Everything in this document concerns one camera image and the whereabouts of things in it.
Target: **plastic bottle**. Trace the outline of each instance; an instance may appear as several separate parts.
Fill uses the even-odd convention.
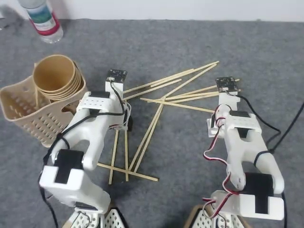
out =
[[[63,37],[63,30],[47,0],[18,0],[27,11],[30,21],[41,39],[56,43]]]

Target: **floor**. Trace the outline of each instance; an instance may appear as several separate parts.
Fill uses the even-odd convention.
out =
[[[29,22],[11,19],[0,31],[0,86],[28,77],[34,63],[54,53],[71,57],[81,67],[90,90],[103,89],[110,68],[125,69],[125,88],[142,85],[182,70],[219,60],[219,65],[178,93],[215,84],[215,78],[240,78],[239,87],[256,111],[284,131],[304,100],[303,23],[235,21],[94,21],[63,20],[65,36],[57,44],[42,43]],[[159,98],[175,85],[144,95]],[[188,102],[214,109],[217,98]],[[129,162],[154,116],[157,105],[130,100],[133,131],[129,134]],[[241,102],[239,108],[249,111]],[[202,197],[220,189],[225,167],[208,162],[202,152],[210,144],[206,119],[210,114],[166,106],[139,171],[159,182],[96,168],[92,180],[109,192],[130,228],[179,228]],[[262,126],[263,137],[274,132]],[[285,178],[288,224],[303,227],[304,114],[277,149],[275,158]],[[123,134],[117,167],[124,167]],[[110,164],[114,132],[105,138],[100,158]],[[41,200],[37,178],[46,153],[37,140],[0,118],[0,227],[52,228],[52,217]],[[226,157],[222,140],[214,154]],[[50,199],[62,225],[72,209]],[[256,228],[283,227],[282,221],[248,219]]]

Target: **beige plastic basket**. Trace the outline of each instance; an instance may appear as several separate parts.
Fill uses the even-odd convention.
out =
[[[22,82],[0,90],[0,103],[4,117],[39,139],[45,147],[51,146],[55,137],[72,120],[79,100],[87,92],[86,81],[70,98],[50,103],[38,94],[39,106],[36,105],[36,87],[32,76]]]

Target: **brown paper cup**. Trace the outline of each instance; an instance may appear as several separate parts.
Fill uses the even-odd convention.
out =
[[[77,80],[75,81],[73,86],[69,88],[69,90],[67,90],[64,93],[60,93],[58,95],[52,95],[52,96],[48,95],[48,97],[51,100],[66,99],[66,98],[70,97],[71,95],[75,94],[80,89],[81,85],[82,85],[82,78],[79,76],[79,77],[77,77]]]
[[[33,79],[39,91],[57,94],[71,86],[75,71],[75,64],[69,57],[52,55],[37,63]]]

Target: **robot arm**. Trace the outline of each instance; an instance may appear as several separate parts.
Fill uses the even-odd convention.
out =
[[[222,127],[219,137],[225,141],[227,149],[227,174],[231,183],[240,192],[231,196],[223,212],[244,217],[277,219],[284,217],[284,202],[274,197],[284,190],[284,179],[273,157],[267,150],[262,138],[262,130],[254,114],[237,110],[235,95],[238,90],[232,77],[217,78],[219,106],[213,119],[207,120],[209,137],[218,131],[214,124],[221,118]],[[253,163],[261,173],[244,173],[242,162]],[[217,202],[226,197],[226,192],[212,194]]]
[[[97,214],[105,214],[108,210],[109,194],[93,184],[86,171],[96,168],[109,128],[115,126],[117,130],[128,130],[131,107],[127,103],[123,104],[120,98],[123,97],[125,77],[126,71],[110,70],[105,91],[87,92],[79,102],[67,129],[87,119],[68,131],[64,138],[71,148],[82,140],[89,141],[87,150],[68,149],[64,140],[59,140],[51,152],[53,165],[46,165],[42,171],[40,186],[77,210]],[[98,114],[95,118],[88,118],[92,112]]]

